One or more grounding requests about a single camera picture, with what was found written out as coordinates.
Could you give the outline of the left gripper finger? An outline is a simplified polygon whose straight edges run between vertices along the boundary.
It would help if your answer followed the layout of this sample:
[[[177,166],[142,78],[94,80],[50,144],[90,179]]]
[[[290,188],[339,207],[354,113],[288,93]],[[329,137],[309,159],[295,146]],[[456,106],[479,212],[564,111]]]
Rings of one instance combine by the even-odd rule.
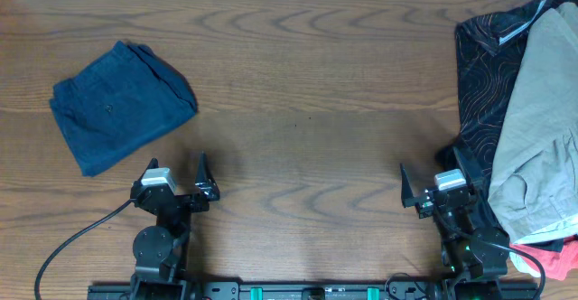
[[[219,187],[210,172],[208,157],[204,152],[200,153],[195,186],[208,202],[216,202],[220,199]]]
[[[143,178],[145,173],[149,170],[149,169],[156,169],[158,168],[158,160],[156,158],[152,158],[151,161],[149,162],[149,164],[146,166],[143,174],[140,176],[140,178]]]

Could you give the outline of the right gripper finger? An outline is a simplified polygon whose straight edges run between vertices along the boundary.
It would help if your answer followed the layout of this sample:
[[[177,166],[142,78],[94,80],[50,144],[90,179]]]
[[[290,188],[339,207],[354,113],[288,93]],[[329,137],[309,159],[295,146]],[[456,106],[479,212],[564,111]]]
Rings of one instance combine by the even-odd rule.
[[[399,164],[401,173],[401,202],[405,208],[417,207],[419,208],[423,202],[420,197],[415,197],[406,169],[403,164]]]
[[[474,158],[465,155],[457,147],[452,150],[456,163],[466,179],[466,183],[472,187],[482,187],[484,185],[484,176],[478,162]]]

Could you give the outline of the khaki beige shorts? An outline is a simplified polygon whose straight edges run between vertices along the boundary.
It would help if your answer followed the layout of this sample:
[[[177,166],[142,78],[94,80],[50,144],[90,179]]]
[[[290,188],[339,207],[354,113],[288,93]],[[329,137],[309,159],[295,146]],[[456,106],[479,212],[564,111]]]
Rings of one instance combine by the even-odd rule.
[[[512,242],[577,231],[577,5],[532,25],[494,156],[489,205]]]

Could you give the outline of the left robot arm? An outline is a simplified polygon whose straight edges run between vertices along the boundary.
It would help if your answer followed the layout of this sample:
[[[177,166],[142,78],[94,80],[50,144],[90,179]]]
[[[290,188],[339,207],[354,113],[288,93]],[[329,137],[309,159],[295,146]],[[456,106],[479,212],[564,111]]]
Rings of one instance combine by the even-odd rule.
[[[131,277],[132,299],[202,299],[202,285],[187,273],[187,252],[191,236],[191,215],[210,209],[220,198],[202,153],[194,191],[175,193],[177,184],[171,170],[154,158],[133,183],[130,199],[138,209],[156,218],[142,229],[133,242],[135,273]]]

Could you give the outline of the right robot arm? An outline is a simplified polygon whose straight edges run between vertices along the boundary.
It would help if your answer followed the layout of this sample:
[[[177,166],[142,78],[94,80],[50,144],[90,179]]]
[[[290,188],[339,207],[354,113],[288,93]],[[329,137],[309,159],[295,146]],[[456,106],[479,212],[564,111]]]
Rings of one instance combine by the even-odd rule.
[[[477,162],[457,148],[451,169],[434,177],[434,186],[415,195],[404,166],[401,202],[419,218],[431,218],[441,237],[442,262],[451,272],[435,282],[412,281],[409,290],[423,299],[499,299],[501,276],[507,273],[509,243],[497,224],[482,218],[485,179]]]

